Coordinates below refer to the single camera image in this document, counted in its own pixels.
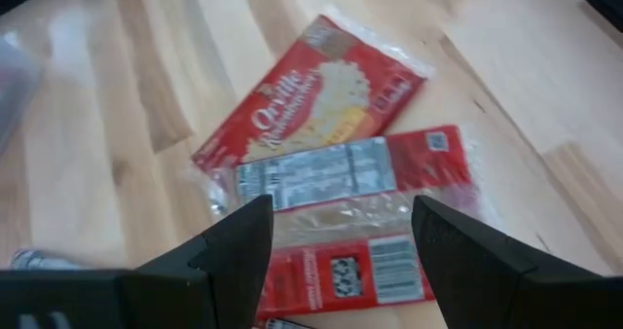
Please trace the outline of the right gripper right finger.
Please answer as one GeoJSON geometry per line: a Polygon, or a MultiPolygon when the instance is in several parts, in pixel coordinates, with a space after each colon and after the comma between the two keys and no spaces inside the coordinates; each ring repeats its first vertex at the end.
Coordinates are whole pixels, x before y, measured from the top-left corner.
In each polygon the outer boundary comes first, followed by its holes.
{"type": "Polygon", "coordinates": [[[449,329],[623,329],[623,276],[594,274],[431,197],[412,227],[449,329]]]}

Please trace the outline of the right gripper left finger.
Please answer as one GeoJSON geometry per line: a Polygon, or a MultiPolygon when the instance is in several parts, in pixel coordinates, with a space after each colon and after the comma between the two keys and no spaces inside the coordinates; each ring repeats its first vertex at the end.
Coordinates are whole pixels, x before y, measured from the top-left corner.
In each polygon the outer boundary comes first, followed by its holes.
{"type": "Polygon", "coordinates": [[[135,269],[0,271],[0,329],[251,329],[273,229],[261,195],[135,269]]]}

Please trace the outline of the translucent white plastic basket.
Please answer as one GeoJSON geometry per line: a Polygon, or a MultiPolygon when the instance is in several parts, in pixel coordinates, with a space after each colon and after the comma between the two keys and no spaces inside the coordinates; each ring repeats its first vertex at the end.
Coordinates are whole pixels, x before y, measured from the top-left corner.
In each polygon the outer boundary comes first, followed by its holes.
{"type": "Polygon", "coordinates": [[[40,81],[40,67],[0,37],[0,156],[4,154],[40,81]]]}

